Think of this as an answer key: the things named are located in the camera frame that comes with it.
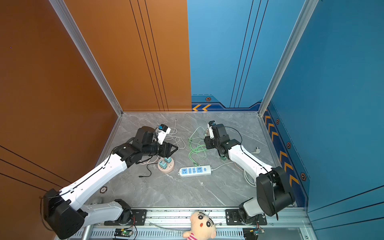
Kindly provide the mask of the teal charger with black cable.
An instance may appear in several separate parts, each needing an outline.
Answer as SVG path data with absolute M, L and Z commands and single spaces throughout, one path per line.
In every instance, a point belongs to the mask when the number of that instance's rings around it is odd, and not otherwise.
M 169 158 L 165 158 L 165 162 L 167 162 L 168 164 L 171 163 L 171 161 L 172 161 L 172 158 L 171 158 L 171 157 L 169 157 Z

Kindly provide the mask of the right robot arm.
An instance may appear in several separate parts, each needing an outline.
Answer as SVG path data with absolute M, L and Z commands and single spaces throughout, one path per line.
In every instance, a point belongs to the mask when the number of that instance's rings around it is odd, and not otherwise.
M 250 225 L 262 214 L 277 217 L 278 212 L 296 201 L 288 174 L 282 167 L 272 167 L 252 155 L 241 141 L 231 139 L 226 129 L 223 124 L 210 121 L 204 142 L 208 150 L 216 149 L 219 156 L 239 165 L 254 180 L 257 193 L 239 205 L 241 221 Z

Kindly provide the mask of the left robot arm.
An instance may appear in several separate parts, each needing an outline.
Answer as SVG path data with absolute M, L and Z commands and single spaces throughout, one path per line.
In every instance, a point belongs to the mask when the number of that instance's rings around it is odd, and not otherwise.
M 165 142 L 171 129 L 141 127 L 136 136 L 111 151 L 98 166 L 60 191 L 49 190 L 41 198 L 43 220 L 61 240 L 68 239 L 81 228 L 103 222 L 125 225 L 130 222 L 131 207 L 123 200 L 86 205 L 86 201 L 109 180 L 139 163 L 145 156 L 169 158 L 178 146 Z

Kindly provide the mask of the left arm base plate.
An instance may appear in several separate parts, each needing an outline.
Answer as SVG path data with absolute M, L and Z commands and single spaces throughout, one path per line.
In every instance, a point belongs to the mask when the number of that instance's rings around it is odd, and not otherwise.
M 122 215 L 115 221 L 105 221 L 105 226 L 144 226 L 147 216 L 147 210 L 124 210 Z

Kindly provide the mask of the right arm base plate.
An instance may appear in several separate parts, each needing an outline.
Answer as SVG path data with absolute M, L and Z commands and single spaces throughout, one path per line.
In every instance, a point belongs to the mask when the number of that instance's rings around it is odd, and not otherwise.
M 237 226 L 237 225 L 252 225 L 252 226 L 266 226 L 267 219 L 264 214 L 255 215 L 250 217 L 246 214 L 244 210 L 240 209 L 226 209 L 226 221 L 228 226 Z

